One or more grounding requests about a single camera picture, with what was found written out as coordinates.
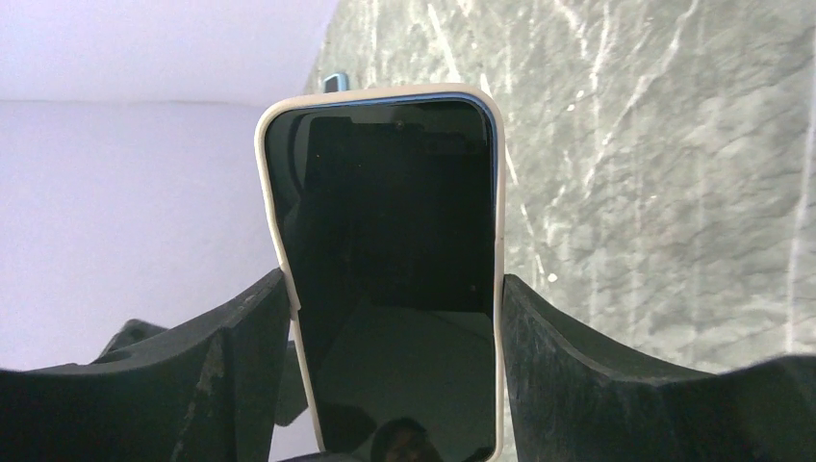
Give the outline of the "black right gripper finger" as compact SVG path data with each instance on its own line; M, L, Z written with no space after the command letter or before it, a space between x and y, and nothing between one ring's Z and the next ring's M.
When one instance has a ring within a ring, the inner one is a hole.
M522 461L811 461L815 360L720 374L625 346L508 274L501 330Z

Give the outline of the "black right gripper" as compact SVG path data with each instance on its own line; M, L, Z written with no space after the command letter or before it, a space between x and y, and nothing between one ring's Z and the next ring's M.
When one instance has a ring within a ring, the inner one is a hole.
M280 270L166 329L129 320L102 355L1 373L5 461L266 461L307 408Z

